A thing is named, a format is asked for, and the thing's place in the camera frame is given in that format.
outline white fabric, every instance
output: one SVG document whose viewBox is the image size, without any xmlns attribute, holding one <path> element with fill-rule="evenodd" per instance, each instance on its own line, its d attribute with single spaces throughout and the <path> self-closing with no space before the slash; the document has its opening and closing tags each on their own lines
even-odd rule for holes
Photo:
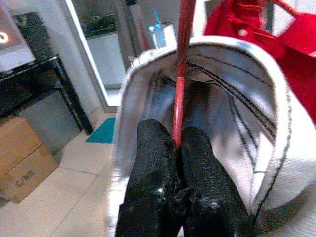
<svg viewBox="0 0 316 237">
<path fill-rule="evenodd" d="M 184 126 L 209 136 L 256 233 L 316 236 L 316 131 L 274 59 L 241 40 L 203 36 L 191 40 L 186 78 Z M 128 70 L 116 177 L 130 175 L 139 121 L 156 119 L 172 131 L 174 81 L 175 48 L 147 51 Z"/>
</svg>

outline white wall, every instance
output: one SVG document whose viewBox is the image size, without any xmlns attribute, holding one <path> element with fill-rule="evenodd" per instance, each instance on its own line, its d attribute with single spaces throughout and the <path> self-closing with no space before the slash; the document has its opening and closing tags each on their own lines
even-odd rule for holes
<svg viewBox="0 0 316 237">
<path fill-rule="evenodd" d="M 63 14 L 61 8 L 62 1 L 10 0 L 5 1 L 5 5 L 10 10 L 21 13 L 25 11 L 37 11 L 39 13 L 50 35 L 51 46 L 56 54 L 60 54 L 83 109 L 89 114 L 100 106 L 100 101 L 85 68 L 75 38 L 67 23 L 70 22 L 70 19 L 67 19 Z"/>
<path fill-rule="evenodd" d="M 180 0 L 138 0 L 144 17 L 146 30 L 155 24 L 153 9 L 156 9 L 162 22 L 171 22 L 178 29 Z"/>
<path fill-rule="evenodd" d="M 197 0 L 193 15 L 192 36 L 204 35 L 207 23 L 205 2 L 208 0 Z"/>
<path fill-rule="evenodd" d="M 299 12 L 316 14 L 316 0 L 284 0 L 284 2 Z M 290 14 L 281 7 L 275 6 L 273 23 L 274 35 L 281 34 L 293 20 L 294 18 Z"/>
</svg>

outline tiled floor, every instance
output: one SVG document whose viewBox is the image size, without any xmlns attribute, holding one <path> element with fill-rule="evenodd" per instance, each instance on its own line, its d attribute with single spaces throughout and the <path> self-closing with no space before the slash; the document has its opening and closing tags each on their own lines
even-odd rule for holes
<svg viewBox="0 0 316 237">
<path fill-rule="evenodd" d="M 114 117 L 98 108 L 94 128 Z M 111 144 L 86 143 L 84 132 L 55 156 L 60 166 L 21 203 L 0 199 L 0 237 L 99 237 L 106 233 Z"/>
</svg>

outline red pole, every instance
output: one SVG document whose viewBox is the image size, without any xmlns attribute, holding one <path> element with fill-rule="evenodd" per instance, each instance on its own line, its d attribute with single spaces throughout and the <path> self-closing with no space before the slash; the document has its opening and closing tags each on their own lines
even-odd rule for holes
<svg viewBox="0 0 316 237">
<path fill-rule="evenodd" d="M 176 149 L 181 145 L 184 81 L 186 60 L 189 50 L 190 33 L 193 22 L 193 14 L 196 0 L 181 0 L 178 26 L 178 75 L 173 115 L 173 139 Z"/>
</svg>

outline black table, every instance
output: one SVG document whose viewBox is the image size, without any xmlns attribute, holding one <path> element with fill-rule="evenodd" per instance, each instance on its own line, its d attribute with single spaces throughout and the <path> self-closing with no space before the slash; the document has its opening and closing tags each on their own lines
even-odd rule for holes
<svg viewBox="0 0 316 237">
<path fill-rule="evenodd" d="M 25 81 L 28 80 L 27 78 L 30 78 L 30 76 L 36 77 L 36 75 L 42 74 L 49 70 L 55 71 L 64 91 L 66 92 L 67 97 L 69 98 L 71 109 L 75 111 L 80 125 L 83 127 L 86 134 L 90 135 L 93 132 L 93 128 L 87 117 L 87 114 L 82 108 L 79 98 L 74 90 L 73 85 L 71 84 L 59 55 L 39 63 L 21 66 L 17 69 L 14 69 L 10 74 L 1 74 L 0 86 L 6 83 L 18 83 L 19 81 Z"/>
</svg>

